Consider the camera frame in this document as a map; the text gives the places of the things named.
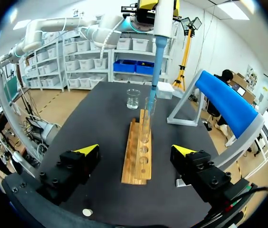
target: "floor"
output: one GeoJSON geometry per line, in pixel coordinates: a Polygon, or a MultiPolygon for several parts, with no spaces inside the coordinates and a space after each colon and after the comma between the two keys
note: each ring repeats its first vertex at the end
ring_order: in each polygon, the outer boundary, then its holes
{"type": "MultiPolygon", "coordinates": [[[[67,120],[73,110],[77,107],[79,102],[84,99],[89,91],[85,90],[72,90],[71,92],[65,91],[62,93],[58,90],[44,90],[40,91],[37,89],[31,89],[30,91],[31,97],[33,98],[36,108],[40,113],[40,116],[45,120],[63,125],[63,123],[67,120]]],[[[21,99],[17,101],[17,104],[24,109],[23,102],[21,99]]],[[[207,119],[209,115],[202,111],[201,118],[207,119]]],[[[19,121],[23,121],[25,116],[20,116],[19,121]]],[[[221,131],[212,128],[212,131],[209,132],[211,139],[218,151],[218,153],[224,152],[226,149],[225,143],[227,141],[226,137],[222,134],[221,131]]],[[[243,177],[247,175],[250,171],[252,171],[255,167],[257,167],[262,162],[261,154],[259,156],[254,157],[253,153],[247,152],[245,157],[242,156],[238,160],[238,165],[235,163],[228,168],[227,171],[232,174],[232,182],[236,183],[240,176],[243,177]]],[[[268,163],[259,170],[256,174],[248,179],[250,182],[257,184],[258,186],[268,186],[268,163]]],[[[243,210],[245,217],[243,220],[247,219],[255,210],[255,208],[259,205],[262,199],[265,197],[265,193],[256,193],[250,202],[247,204],[245,209],[243,210]]]]}

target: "black tabletop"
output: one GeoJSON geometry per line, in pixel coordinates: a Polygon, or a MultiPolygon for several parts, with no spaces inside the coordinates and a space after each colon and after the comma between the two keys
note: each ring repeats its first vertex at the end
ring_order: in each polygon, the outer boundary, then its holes
{"type": "MultiPolygon", "coordinates": [[[[69,116],[49,147],[39,171],[50,169],[66,150],[99,144],[101,161],[86,185],[79,185],[60,206],[83,217],[90,204],[92,220],[118,225],[166,225],[190,227],[206,216],[210,205],[204,203],[192,186],[176,188],[176,171],[170,162],[171,145],[205,150],[217,156],[209,134],[200,122],[197,127],[167,124],[166,118],[179,98],[157,99],[152,126],[152,179],[147,185],[121,183],[125,148],[132,118],[139,117],[150,86],[99,83],[69,116]],[[126,107],[129,88],[141,91],[139,108],[126,107]]],[[[193,118],[190,103],[178,118],[193,118]]]]}

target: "lab equipment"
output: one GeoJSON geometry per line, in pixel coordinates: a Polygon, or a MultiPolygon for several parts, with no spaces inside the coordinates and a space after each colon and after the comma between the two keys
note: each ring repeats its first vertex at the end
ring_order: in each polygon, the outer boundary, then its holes
{"type": "Polygon", "coordinates": [[[128,95],[126,106],[129,109],[137,109],[139,104],[138,96],[140,95],[140,91],[137,89],[128,89],[126,93],[128,95]]]}
{"type": "MultiPolygon", "coordinates": [[[[147,143],[149,141],[149,135],[152,126],[152,119],[155,111],[156,99],[153,101],[149,101],[149,97],[145,99],[145,106],[144,106],[144,118],[142,123],[141,132],[139,135],[139,139],[143,143],[147,143]]],[[[146,152],[146,147],[141,147],[140,150],[146,152]]]]}

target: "white tube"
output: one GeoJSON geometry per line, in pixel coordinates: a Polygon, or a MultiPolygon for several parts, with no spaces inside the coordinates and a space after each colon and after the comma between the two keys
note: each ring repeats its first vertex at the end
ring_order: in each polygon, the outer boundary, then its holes
{"type": "Polygon", "coordinates": [[[170,37],[173,22],[173,0],[159,0],[155,10],[154,35],[170,37]]]}

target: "blue foam cushion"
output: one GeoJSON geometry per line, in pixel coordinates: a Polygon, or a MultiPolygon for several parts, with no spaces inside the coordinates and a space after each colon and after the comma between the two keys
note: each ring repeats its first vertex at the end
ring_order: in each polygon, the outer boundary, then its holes
{"type": "Polygon", "coordinates": [[[258,115],[243,97],[207,71],[202,72],[195,85],[224,117],[236,138],[258,115]]]}

